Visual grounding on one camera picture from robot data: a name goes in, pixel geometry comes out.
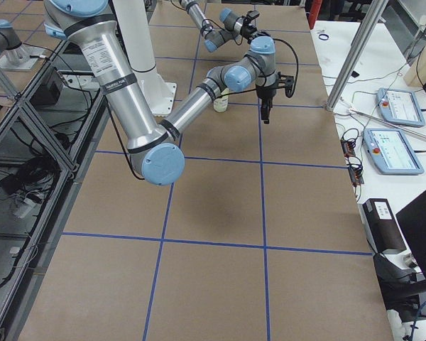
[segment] white label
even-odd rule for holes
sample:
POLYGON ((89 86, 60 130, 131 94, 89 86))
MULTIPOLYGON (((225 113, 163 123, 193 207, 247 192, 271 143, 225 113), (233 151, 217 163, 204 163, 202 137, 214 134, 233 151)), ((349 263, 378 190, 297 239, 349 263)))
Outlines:
POLYGON ((378 216, 381 219, 391 220, 390 209, 388 208, 386 202, 376 201, 375 204, 378 216))
POLYGON ((116 70, 111 54, 102 41, 88 45, 82 49, 82 52, 96 77, 116 70))

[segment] white table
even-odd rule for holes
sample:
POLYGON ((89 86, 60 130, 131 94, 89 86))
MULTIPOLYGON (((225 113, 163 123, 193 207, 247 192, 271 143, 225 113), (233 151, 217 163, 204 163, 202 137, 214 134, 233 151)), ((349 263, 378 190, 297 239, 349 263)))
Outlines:
MULTIPOLYGON (((329 93, 332 89, 335 79, 331 77, 337 77, 342 65, 344 64, 347 53, 349 52, 350 42, 352 41, 356 30, 358 29, 358 23, 346 23, 346 22, 330 22, 330 21, 318 21, 312 30, 312 39, 315 44, 317 57, 322 68, 322 74, 324 76, 324 83, 329 93), (318 35, 319 32, 326 33, 329 36, 328 40, 320 40, 318 35)), ((406 61, 399 51, 397 45, 392 39, 390 33, 383 24, 378 24, 369 39, 369 42, 362 53, 359 62, 355 67, 355 71, 359 73, 356 78, 350 79, 342 94, 342 98, 348 103, 352 103, 352 97, 354 96, 353 105, 360 112, 371 114, 376 108, 377 99, 375 95, 355 93, 355 91, 363 91, 376 93, 380 87, 392 87, 401 90, 419 90, 420 88, 408 87, 403 79, 403 75, 408 71, 409 66, 406 65, 406 61), (387 77, 379 80, 369 80, 365 82, 355 82, 357 80, 368 80, 371 78, 383 77, 390 72, 399 70, 400 72, 394 72, 387 77)), ((417 100, 420 103, 422 109, 426 109, 426 94, 424 91, 416 92, 417 100)), ((348 106, 344 103, 339 102, 334 108, 334 112, 337 114, 348 114, 348 106)), ((381 118, 378 109, 373 113, 375 117, 381 118)), ((336 122, 344 126, 345 129, 357 128, 360 132, 363 131, 363 126, 360 125, 355 119, 351 117, 341 117, 335 115, 336 122)), ((368 121, 365 117, 354 115, 363 124, 368 121)), ((338 125, 338 133, 341 136, 344 129, 338 125)), ((389 128, 376 121, 370 121, 368 128, 389 128)), ((426 135, 426 126, 422 128, 411 128, 416 132, 426 135)), ((421 141, 417 138, 412 137, 409 134, 405 134, 415 150, 426 150, 426 141, 421 141)), ((354 134, 346 135, 346 137, 353 137, 354 134)), ((360 149, 361 138, 357 140, 356 153, 358 156, 362 155, 361 160, 364 166, 364 182, 361 186, 361 195, 358 203, 361 204, 367 201, 371 197, 384 197, 387 198, 393 213, 399 212, 404 208, 410 201, 415 199, 420 193, 426 190, 426 153, 419 153, 417 156, 423 165, 425 172, 422 175, 381 175, 375 168, 372 160, 367 155, 364 146, 360 149)), ((399 255, 388 256, 396 265, 406 269, 407 267, 403 263, 403 256, 409 251, 406 251, 399 255)), ((394 318, 390 318, 393 327, 397 327, 397 321, 394 318)), ((410 332, 410 323, 405 323, 405 329, 410 332)), ((419 321, 417 326, 420 328, 416 330, 414 340, 426 340, 426 320, 419 321)))

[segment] table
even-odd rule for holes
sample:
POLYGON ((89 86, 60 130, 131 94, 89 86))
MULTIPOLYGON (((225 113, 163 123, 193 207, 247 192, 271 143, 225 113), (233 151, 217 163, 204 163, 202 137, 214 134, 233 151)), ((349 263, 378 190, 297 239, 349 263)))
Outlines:
MULTIPOLYGON (((318 21, 314 29, 312 30, 312 38, 314 40, 317 56, 319 63, 322 68, 322 74, 326 76, 324 83, 327 87, 327 91, 330 91, 334 84, 336 77, 344 63, 345 57, 349 52, 350 42, 354 37, 354 34, 359 27, 358 23, 345 23, 345 22, 327 22, 318 21), (329 35, 328 40, 320 40, 318 33, 324 31, 329 35)), ((351 78, 342 94, 342 97, 362 112, 370 114, 376 107, 377 100, 373 94, 377 92, 380 87, 392 87, 402 90, 415 90, 417 91, 416 97, 420 103, 422 109, 426 109, 426 93, 424 91, 418 91, 420 88, 409 88, 403 79, 403 75, 408 71, 409 66, 406 63, 405 58, 399 51, 394 40, 391 38, 390 33, 386 27, 380 23, 376 26, 369 42, 360 57, 360 60, 355 67, 360 76, 356 79, 351 78), (367 79, 378 78, 369 81, 363 81, 367 79), (364 94, 356 91, 370 92, 371 94, 364 94)), ((334 112, 337 114, 347 114, 348 105, 339 102, 334 108, 334 112)), ((380 117, 378 110, 374 112, 376 117, 380 117)), ((366 124, 368 119, 364 117, 355 117, 366 124)), ((363 126, 360 125, 356 120, 350 117, 336 116, 336 122, 344 126, 345 129, 357 128, 359 131, 363 130, 363 126)), ((370 128, 386 127, 375 121, 370 121, 368 124, 370 128)), ((413 130, 426 135, 426 126, 413 130)), ((343 128, 338 126, 338 132, 341 136, 343 134, 343 128)), ((406 134, 410 144, 415 150, 425 150, 426 142, 419 139, 415 139, 409 134, 406 134)), ((387 198, 393 213, 399 212, 404 208, 411 200, 415 199, 420 193, 426 189, 426 153, 418 154, 418 158, 422 163, 425 172, 418 176, 394 176, 394 175, 381 175, 374 167, 370 158, 366 155, 363 148, 359 148, 361 145, 361 139, 357 142, 356 151, 361 157, 364 165, 364 185, 361 186, 361 193, 358 190, 359 204, 366 202, 370 197, 384 197, 387 198)), ((403 263, 403 256, 408 254, 410 251, 407 250, 399 255, 388 255, 388 258, 397 264, 399 267, 406 269, 407 266, 403 263)), ((426 325, 426 321, 421 321, 420 330, 415 333, 416 340, 426 339, 426 328, 423 330, 422 325, 426 325)))
MULTIPOLYGON (((258 27, 298 52, 296 95, 275 98, 269 126, 255 94, 207 109, 183 135, 184 174, 163 188, 135 181, 108 125, 20 341, 392 340, 305 12, 256 8, 258 27)), ((177 103, 248 48, 209 54, 165 1, 150 28, 177 103)))

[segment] blue tablet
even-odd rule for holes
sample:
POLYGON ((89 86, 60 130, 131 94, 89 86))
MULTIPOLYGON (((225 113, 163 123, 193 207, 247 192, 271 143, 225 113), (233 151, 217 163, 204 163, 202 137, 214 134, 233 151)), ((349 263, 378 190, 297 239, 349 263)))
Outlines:
POLYGON ((364 129, 363 140, 382 174, 417 175, 425 172, 400 129, 364 129))
POLYGON ((425 119, 413 91, 380 88, 377 92, 378 107, 383 118, 394 124, 424 126, 425 119))

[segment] white bottle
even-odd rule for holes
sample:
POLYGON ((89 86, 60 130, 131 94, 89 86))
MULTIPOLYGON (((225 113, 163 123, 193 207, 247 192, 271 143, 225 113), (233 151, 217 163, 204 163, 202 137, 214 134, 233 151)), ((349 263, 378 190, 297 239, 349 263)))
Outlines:
POLYGON ((229 93, 229 88, 224 89, 224 91, 221 92, 221 96, 223 97, 217 98, 213 102, 213 109, 216 112, 225 112, 227 110, 227 105, 229 103, 229 96, 227 96, 228 93, 229 93))

